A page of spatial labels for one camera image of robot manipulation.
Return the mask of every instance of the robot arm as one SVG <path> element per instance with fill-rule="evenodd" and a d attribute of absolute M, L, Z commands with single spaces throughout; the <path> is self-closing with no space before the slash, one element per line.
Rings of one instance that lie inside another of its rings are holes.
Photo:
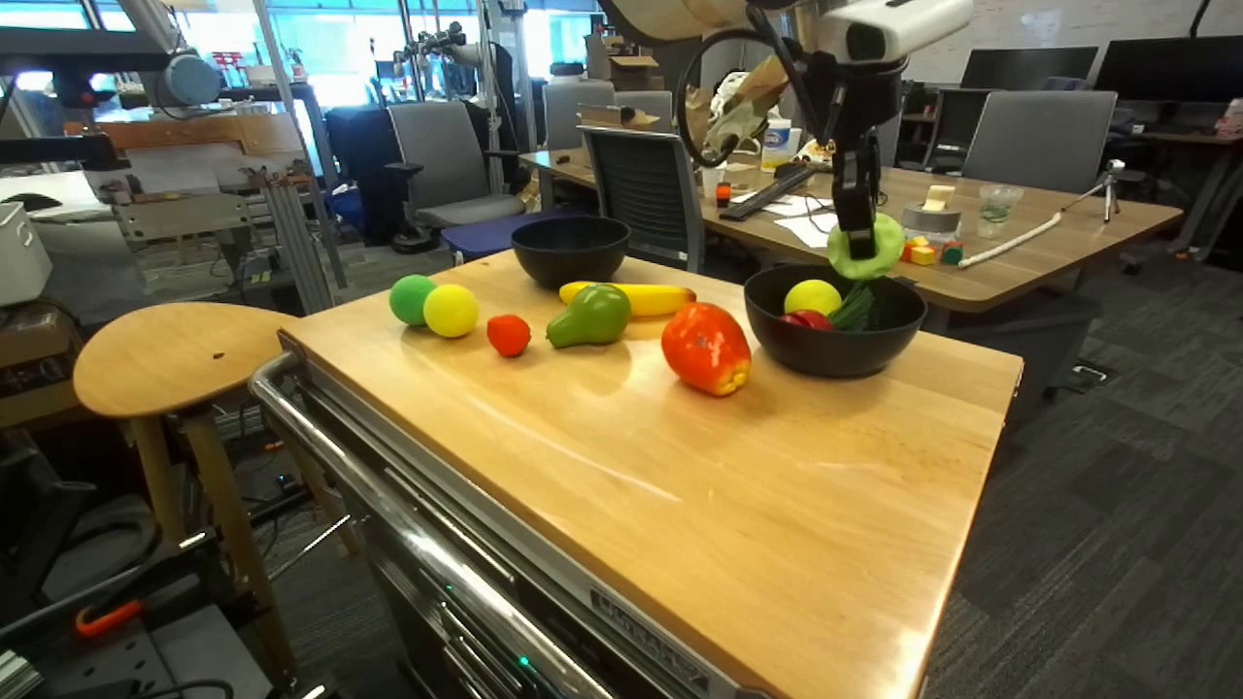
<path fill-rule="evenodd" d="M 599 2 L 622 32 L 639 44 L 659 46 L 707 36 L 704 50 L 723 39 L 746 39 L 772 47 L 789 76 L 809 132 L 822 144 L 829 139 L 837 144 L 833 200 L 850 256 L 875 256 L 880 154 L 874 128 L 901 108 L 899 85 L 906 57 L 967 26 L 973 0 L 839 0 L 817 21 L 815 52 L 804 52 L 797 42 L 783 40 L 763 15 L 788 9 L 797 0 Z M 751 31 L 740 29 L 747 26 Z M 675 104 L 685 100 L 686 83 L 684 75 Z M 720 163 L 706 160 L 685 134 L 684 142 L 701 165 Z M 726 147 L 725 155 L 730 150 Z"/>

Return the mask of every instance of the red toy bell pepper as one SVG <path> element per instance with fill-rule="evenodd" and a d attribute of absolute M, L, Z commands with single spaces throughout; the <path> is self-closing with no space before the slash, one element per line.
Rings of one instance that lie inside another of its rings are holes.
<path fill-rule="evenodd" d="M 660 338 L 665 361 L 684 382 L 712 396 L 728 396 L 747 383 L 751 346 L 738 321 L 712 303 L 687 303 Z"/>

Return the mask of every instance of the yellow toy lemon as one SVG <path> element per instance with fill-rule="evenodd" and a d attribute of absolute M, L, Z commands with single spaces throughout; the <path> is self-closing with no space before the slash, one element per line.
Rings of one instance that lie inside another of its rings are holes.
<path fill-rule="evenodd" d="M 428 295 L 423 320 L 440 337 L 461 337 L 479 322 L 479 301 L 465 286 L 445 284 Z"/>
<path fill-rule="evenodd" d="M 815 311 L 820 315 L 829 315 L 842 306 L 842 294 L 829 282 L 822 279 L 808 279 L 794 285 L 786 294 L 786 312 Z"/>

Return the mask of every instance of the bottle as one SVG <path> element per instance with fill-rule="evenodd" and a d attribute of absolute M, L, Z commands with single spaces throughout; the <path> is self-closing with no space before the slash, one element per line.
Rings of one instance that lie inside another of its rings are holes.
<path fill-rule="evenodd" d="M 777 165 L 788 163 L 797 152 L 798 143 L 792 138 L 789 119 L 768 119 L 764 147 L 759 155 L 759 172 L 777 172 Z"/>

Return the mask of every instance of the stool seat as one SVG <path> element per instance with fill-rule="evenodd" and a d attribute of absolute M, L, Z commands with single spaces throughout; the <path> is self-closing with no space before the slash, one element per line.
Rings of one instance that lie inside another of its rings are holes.
<path fill-rule="evenodd" d="M 281 353 L 292 316 L 232 303 L 162 303 L 126 313 L 82 350 L 73 391 L 109 418 L 172 413 L 242 386 Z"/>

